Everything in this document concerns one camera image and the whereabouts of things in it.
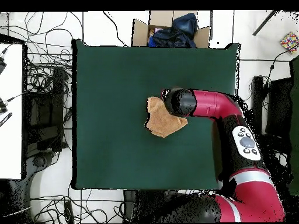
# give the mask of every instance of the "green table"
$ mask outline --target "green table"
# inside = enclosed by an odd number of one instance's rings
[[[226,49],[88,47],[77,40],[73,49],[75,188],[217,188],[211,121],[188,118],[181,130],[157,137],[144,127],[147,98],[173,86],[234,94],[238,44]]]

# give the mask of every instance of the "floor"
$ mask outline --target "floor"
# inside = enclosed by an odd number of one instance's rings
[[[244,100],[250,97],[249,84],[254,76],[268,76],[270,66],[276,55],[285,51],[280,45],[280,40],[290,31],[299,35],[298,13],[280,12],[265,25],[256,35],[252,33],[263,22],[270,10],[214,10],[213,11],[213,38],[210,40],[211,48],[224,48],[227,44],[241,43],[239,63],[239,95]],[[120,39],[130,46],[132,22],[136,18],[145,23],[148,22],[149,11],[132,12],[109,12],[117,25]],[[11,13],[9,15],[9,35],[27,40],[25,17],[27,13]],[[46,50],[48,53],[60,54],[68,58],[71,54],[71,39],[84,39],[89,46],[116,45],[122,46],[116,36],[114,24],[102,12],[41,12],[27,15],[27,28],[38,35],[31,36],[31,40],[38,43],[37,47],[28,42],[30,49],[29,58],[33,62],[45,62],[45,55],[39,56]],[[199,27],[209,26],[210,11],[199,11]],[[5,14],[0,14],[0,33],[8,33],[8,23]],[[59,30],[46,31],[59,26]],[[271,80],[286,78],[290,76],[288,61],[296,57],[296,54],[285,53],[275,63],[271,74]],[[67,107],[71,106],[71,99],[67,100]],[[263,130],[265,130],[266,114],[263,116]],[[68,121],[65,128],[72,128],[72,121]],[[71,130],[65,130],[65,138],[69,147],[72,147]],[[32,183],[30,197],[32,199],[32,215],[36,215],[46,206],[50,200],[59,200],[61,196],[68,195],[69,182],[72,177],[72,156],[67,148],[60,153],[56,164],[39,172]],[[80,205],[85,207],[88,199],[88,208],[102,209],[110,219],[115,215],[113,207],[119,206],[123,200],[122,190],[82,190],[69,189],[69,196]],[[63,204],[58,203],[59,210],[63,212]],[[74,215],[80,214],[80,207],[73,204]],[[93,213],[99,221],[105,221],[105,215],[101,211]],[[91,216],[84,214],[82,223],[95,223]],[[42,214],[40,220],[48,220],[47,214]],[[118,216],[110,223],[120,223],[122,219]]]

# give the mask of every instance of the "button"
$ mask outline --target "button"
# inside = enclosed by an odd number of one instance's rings
[[[255,147],[255,141],[252,140],[251,138],[247,138],[247,137],[243,137],[241,138],[240,140],[240,144],[243,146],[243,147],[246,147],[246,148],[254,148]]]

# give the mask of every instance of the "cardboard box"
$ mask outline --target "cardboard box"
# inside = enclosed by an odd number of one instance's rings
[[[134,19],[131,46],[148,46],[148,34],[151,29],[169,28],[174,19],[188,13],[194,13],[197,17],[197,10],[151,10],[148,24]],[[208,48],[209,37],[210,27],[208,26],[198,29],[193,41],[197,48]]]

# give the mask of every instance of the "brown towel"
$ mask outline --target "brown towel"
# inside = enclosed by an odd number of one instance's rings
[[[158,97],[147,99],[149,120],[146,127],[156,136],[167,137],[188,124],[187,119],[171,115]]]

